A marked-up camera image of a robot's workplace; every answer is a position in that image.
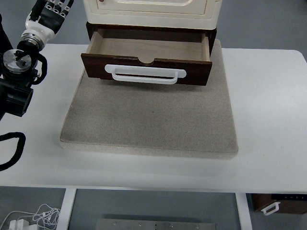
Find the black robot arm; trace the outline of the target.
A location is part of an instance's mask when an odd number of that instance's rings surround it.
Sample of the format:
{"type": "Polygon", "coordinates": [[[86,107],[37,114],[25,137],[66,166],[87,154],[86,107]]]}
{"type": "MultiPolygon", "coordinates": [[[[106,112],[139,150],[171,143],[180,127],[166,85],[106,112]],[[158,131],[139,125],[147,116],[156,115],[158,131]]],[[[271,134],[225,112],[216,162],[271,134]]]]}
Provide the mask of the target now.
{"type": "Polygon", "coordinates": [[[73,1],[38,0],[25,21],[17,48],[0,30],[0,115],[23,116],[33,96],[33,85],[47,75],[47,60],[41,55],[67,17],[73,1]]]}

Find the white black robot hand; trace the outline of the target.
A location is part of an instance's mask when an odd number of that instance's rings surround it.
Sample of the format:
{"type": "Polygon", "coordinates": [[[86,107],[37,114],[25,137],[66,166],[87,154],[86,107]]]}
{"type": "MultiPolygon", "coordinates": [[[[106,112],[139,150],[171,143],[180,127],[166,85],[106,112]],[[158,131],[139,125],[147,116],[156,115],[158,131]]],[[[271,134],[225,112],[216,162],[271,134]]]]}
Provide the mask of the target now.
{"type": "Polygon", "coordinates": [[[54,0],[37,0],[25,21],[26,30],[22,37],[30,36],[38,40],[51,40],[56,37],[68,15],[74,0],[60,0],[54,5],[54,0]]]}

